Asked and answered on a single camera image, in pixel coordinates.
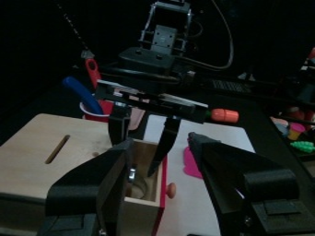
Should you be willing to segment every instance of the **wooden box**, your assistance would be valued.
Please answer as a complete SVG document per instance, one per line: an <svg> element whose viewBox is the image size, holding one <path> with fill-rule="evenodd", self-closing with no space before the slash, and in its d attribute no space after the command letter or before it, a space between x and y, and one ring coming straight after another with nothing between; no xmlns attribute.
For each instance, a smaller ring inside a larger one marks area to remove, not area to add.
<svg viewBox="0 0 315 236"><path fill-rule="evenodd" d="M37 115L0 147L0 234L36 235L48 190L111 142L107 124ZM155 235L165 207L165 161L147 178L156 144L135 140L133 164L147 183L141 199L125 196L121 235Z"/></svg>

